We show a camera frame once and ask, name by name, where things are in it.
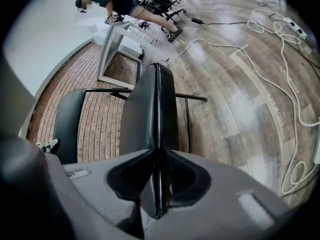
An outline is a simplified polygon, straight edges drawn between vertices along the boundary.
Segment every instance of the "black metal bar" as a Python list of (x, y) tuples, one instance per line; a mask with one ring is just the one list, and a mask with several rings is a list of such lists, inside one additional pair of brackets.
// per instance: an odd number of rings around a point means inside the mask
[(188, 99), (191, 99), (191, 100), (198, 100), (198, 101), (203, 101), (203, 102), (207, 102), (208, 101), (208, 99), (206, 97), (193, 96), (193, 95), (182, 94), (182, 93), (176, 93), (175, 96), (177, 98), (188, 98)]
[(191, 143), (189, 105), (188, 105), (188, 98), (187, 97), (184, 98), (184, 102), (185, 102), (185, 110), (186, 110), (186, 124), (187, 124), (187, 128), (188, 128), (189, 153), (191, 154), (192, 143)]
[(126, 88), (87, 88), (86, 92), (98, 92), (98, 93), (131, 93), (131, 89)]
[(122, 94), (120, 94), (119, 92), (111, 92), (110, 95), (114, 96), (114, 97), (118, 97), (120, 99), (123, 99), (123, 100), (127, 100), (127, 97), (126, 96), (123, 96)]

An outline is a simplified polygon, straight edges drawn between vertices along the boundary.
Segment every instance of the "black shoe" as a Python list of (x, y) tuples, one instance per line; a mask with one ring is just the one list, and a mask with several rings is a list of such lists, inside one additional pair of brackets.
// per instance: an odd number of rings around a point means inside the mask
[(180, 34), (182, 33), (182, 29), (178, 28), (177, 31), (175, 32), (169, 32), (169, 34), (167, 35), (167, 39), (170, 43), (172, 43)]

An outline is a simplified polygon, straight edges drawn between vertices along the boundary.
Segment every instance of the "person bending over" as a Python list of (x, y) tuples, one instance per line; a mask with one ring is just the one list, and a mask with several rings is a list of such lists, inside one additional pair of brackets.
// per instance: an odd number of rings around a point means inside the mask
[(76, 0), (75, 6), (79, 9), (87, 9), (89, 5), (92, 5), (93, 2), (101, 7), (106, 8), (107, 18), (110, 22), (116, 21), (112, 15), (113, 11), (115, 11), (120, 15), (129, 15), (138, 20), (158, 24), (159, 26), (167, 29), (167, 39), (169, 42), (175, 40), (182, 32), (181, 28), (169, 23), (160, 15), (155, 15), (140, 6), (137, 0)]

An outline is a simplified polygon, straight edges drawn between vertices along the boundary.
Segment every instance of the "white cable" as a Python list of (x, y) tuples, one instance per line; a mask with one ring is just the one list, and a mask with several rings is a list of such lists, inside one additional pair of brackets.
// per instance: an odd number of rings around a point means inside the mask
[[(300, 109), (300, 102), (299, 102), (299, 98), (297, 96), (297, 94), (295, 93), (292, 85), (290, 84), (290, 78), (289, 78), (289, 68), (288, 68), (288, 64), (287, 64), (287, 61), (286, 61), (286, 58), (284, 56), (284, 48), (285, 48), (285, 41), (288, 42), (288, 43), (293, 43), (293, 44), (301, 44), (301, 40), (299, 38), (297, 38), (296, 36), (293, 36), (293, 35), (289, 35), (289, 34), (279, 34), (281, 31), (282, 31), (282, 26), (280, 25), (279, 22), (275, 21), (273, 23), (273, 27), (274, 27), (274, 32), (269, 30), (269, 29), (266, 29), (263, 25), (261, 25), (261, 23), (258, 21), (258, 19), (256, 18), (256, 15), (255, 13), (256, 12), (264, 12), (264, 13), (272, 13), (272, 14), (276, 14), (278, 15), (279, 17), (281, 17), (282, 19), (284, 18), (281, 14), (277, 13), (277, 12), (273, 12), (273, 11), (266, 11), (266, 10), (262, 10), (262, 9), (255, 9), (253, 11), (253, 17), (254, 19), (256, 20), (256, 22), (253, 22), (252, 20), (249, 20), (247, 22), (247, 27), (251, 30), (251, 31), (254, 31), (256, 33), (259, 33), (259, 34), (263, 34), (265, 31), (266, 32), (269, 32), (271, 34), (276, 34), (278, 37), (281, 38), (281, 41), (282, 41), (282, 47), (281, 47), (281, 56), (282, 56), (282, 59), (284, 61), (284, 65), (285, 65), (285, 71), (286, 71), (286, 81), (287, 81), (287, 84), (289, 85), (291, 91), (293, 92), (294, 94), (294, 97), (296, 99), (296, 102), (297, 102), (297, 108), (298, 108), (298, 119), (299, 119), (299, 122), (303, 125), (303, 126), (306, 126), (306, 127), (314, 127), (314, 126), (317, 126), (317, 125), (320, 125), (320, 122), (316, 122), (316, 123), (305, 123), (301, 120), (301, 109)], [(261, 30), (260, 31), (257, 31), (255, 29), (252, 29), (250, 27), (250, 24), (254, 24), (256, 25), (258, 28), (260, 28)], [(284, 37), (289, 37), (289, 38), (294, 38), (296, 39), (296, 41), (292, 41), (290, 39), (286, 39)], [(291, 100), (292, 102), (292, 105), (293, 105), (293, 122), (294, 122), (294, 135), (295, 135), (295, 149), (294, 149), (294, 152), (293, 152), (293, 155), (291, 157), (291, 160), (290, 160), (290, 163), (289, 163), (289, 166), (286, 170), (286, 173), (284, 175), (284, 178), (283, 178), (283, 181), (282, 181), (282, 184), (281, 184), (281, 192), (283, 194), (289, 194), (291, 193), (292, 191), (294, 191), (294, 189), (302, 182), (304, 181), (307, 177), (309, 177), (313, 171), (316, 169), (317, 165), (315, 165), (313, 167), (313, 169), (306, 175), (306, 171), (307, 171), (307, 164), (306, 162), (304, 161), (299, 161), (292, 169), (291, 171), (291, 176), (290, 176), (290, 183), (293, 185), (292, 188), (290, 188), (289, 190), (284, 190), (284, 184), (286, 182), (286, 179), (288, 177), (288, 174), (290, 172), (290, 169), (291, 167), (293, 166), (293, 163), (294, 163), (294, 160), (297, 156), (297, 152), (298, 152), (298, 134), (297, 134), (297, 119), (296, 119), (296, 105), (295, 105), (295, 101), (294, 99), (291, 97), (291, 95), (286, 91), (284, 90), (282, 87), (280, 87), (279, 85), (277, 85), (276, 83), (266, 79), (265, 77), (263, 77), (256, 69), (256, 66), (254, 65), (253, 61), (251, 60), (251, 58), (249, 57), (249, 55), (247, 54), (247, 52), (240, 46), (237, 46), (237, 45), (223, 45), (223, 44), (213, 44), (213, 43), (210, 43), (208, 42), (207, 40), (204, 40), (204, 39), (201, 39), (201, 38), (197, 38), (197, 39), (194, 39), (192, 40), (187, 46), (186, 48), (177, 56), (175, 56), (173, 59), (171, 59), (168, 63), (165, 63), (164, 64), (167, 66), (168, 64), (170, 64), (172, 61), (174, 61), (176, 58), (178, 58), (179, 56), (181, 56), (187, 49), (188, 47), (190, 47), (192, 44), (194, 44), (196, 41), (203, 41), (203, 42), (206, 42), (208, 43), (209, 45), (211, 46), (216, 46), (216, 47), (233, 47), (233, 48), (238, 48), (240, 49), (245, 55), (246, 57), (248, 58), (248, 60), (250, 61), (254, 71), (256, 72), (256, 74), (261, 78), (263, 79), (264, 81), (266, 81), (267, 83), (277, 87), (279, 90), (281, 90), (283, 93), (285, 93), (289, 99)], [(299, 166), (302, 166), (302, 176), (297, 180), (297, 181), (294, 181), (293, 180), (293, 175), (294, 175), (294, 172), (297, 170), (297, 168)]]

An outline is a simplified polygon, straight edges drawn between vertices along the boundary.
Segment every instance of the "power strip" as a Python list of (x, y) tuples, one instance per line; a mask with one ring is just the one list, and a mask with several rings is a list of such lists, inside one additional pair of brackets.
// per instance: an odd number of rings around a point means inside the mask
[(295, 23), (292, 19), (290, 18), (283, 18), (283, 21), (287, 23), (290, 29), (292, 29), (299, 38), (301, 39), (306, 39), (307, 34), (302, 30), (301, 27), (298, 26), (297, 23)]
[(315, 150), (313, 155), (313, 163), (316, 165), (320, 164), (320, 124), (318, 125), (318, 135), (316, 137)]

